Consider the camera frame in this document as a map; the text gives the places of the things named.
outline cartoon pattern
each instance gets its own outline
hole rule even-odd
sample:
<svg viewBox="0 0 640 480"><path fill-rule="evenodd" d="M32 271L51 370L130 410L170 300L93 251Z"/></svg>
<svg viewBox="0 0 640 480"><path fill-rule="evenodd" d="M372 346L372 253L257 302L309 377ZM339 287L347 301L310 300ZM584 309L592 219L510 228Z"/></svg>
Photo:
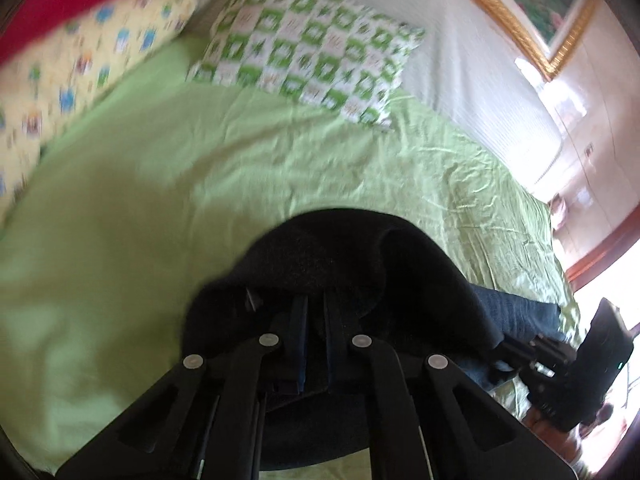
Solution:
<svg viewBox="0 0 640 480"><path fill-rule="evenodd" d="M0 67L0 224L61 133L124 73L177 35L196 0L110 0Z"/></svg>
<svg viewBox="0 0 640 480"><path fill-rule="evenodd" d="M389 126L389 92L423 36L347 0L228 0L195 80L255 86Z"/></svg>

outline human hand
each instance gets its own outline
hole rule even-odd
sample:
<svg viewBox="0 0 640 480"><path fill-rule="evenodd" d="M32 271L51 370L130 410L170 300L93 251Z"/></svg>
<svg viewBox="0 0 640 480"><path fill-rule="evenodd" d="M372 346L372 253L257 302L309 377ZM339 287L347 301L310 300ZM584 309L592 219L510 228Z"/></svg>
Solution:
<svg viewBox="0 0 640 480"><path fill-rule="evenodd" d="M522 423L569 464L579 457L582 440L578 433L578 426L564 433L554 428L548 419L543 417L540 410L534 407L529 408Z"/></svg>

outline green square pattern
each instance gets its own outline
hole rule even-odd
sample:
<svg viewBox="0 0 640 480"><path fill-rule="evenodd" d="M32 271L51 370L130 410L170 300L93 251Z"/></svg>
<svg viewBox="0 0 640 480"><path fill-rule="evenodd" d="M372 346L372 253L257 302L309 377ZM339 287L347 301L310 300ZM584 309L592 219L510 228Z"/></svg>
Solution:
<svg viewBox="0 0 640 480"><path fill-rule="evenodd" d="M211 31L194 80L253 86L383 126L388 96L424 36L348 0L228 0Z"/></svg>

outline silver screw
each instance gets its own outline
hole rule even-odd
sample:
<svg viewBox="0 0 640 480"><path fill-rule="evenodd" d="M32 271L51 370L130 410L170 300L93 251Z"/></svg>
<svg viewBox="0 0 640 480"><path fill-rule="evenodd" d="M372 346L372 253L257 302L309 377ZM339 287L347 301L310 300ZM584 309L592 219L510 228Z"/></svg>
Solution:
<svg viewBox="0 0 640 480"><path fill-rule="evenodd" d="M182 360L182 365L185 368L188 368L189 370L195 370L196 368L200 368L203 364L204 364L204 359L202 358L201 355L198 355L198 354L187 355L187 357L185 357Z"/></svg>
<svg viewBox="0 0 640 480"><path fill-rule="evenodd" d="M436 370L444 370L444 368L449 364L447 358L440 354L432 355L427 359L427 362L431 368L435 368Z"/></svg>
<svg viewBox="0 0 640 480"><path fill-rule="evenodd" d="M275 334L262 334L258 342L262 346L276 346L280 342L280 338Z"/></svg>
<svg viewBox="0 0 640 480"><path fill-rule="evenodd" d="M366 348L368 346L371 346L372 341L368 335L358 334L353 336L351 343L358 348Z"/></svg>

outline gold picture frame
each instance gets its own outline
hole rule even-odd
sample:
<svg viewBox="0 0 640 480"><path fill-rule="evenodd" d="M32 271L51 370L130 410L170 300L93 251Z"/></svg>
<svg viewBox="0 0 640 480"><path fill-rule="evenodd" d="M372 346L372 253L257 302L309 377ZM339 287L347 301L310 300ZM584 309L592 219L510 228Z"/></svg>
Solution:
<svg viewBox="0 0 640 480"><path fill-rule="evenodd" d="M599 0L573 0L564 23L551 42L542 38L514 0L474 1L500 25L543 77L551 81L570 58Z"/></svg>

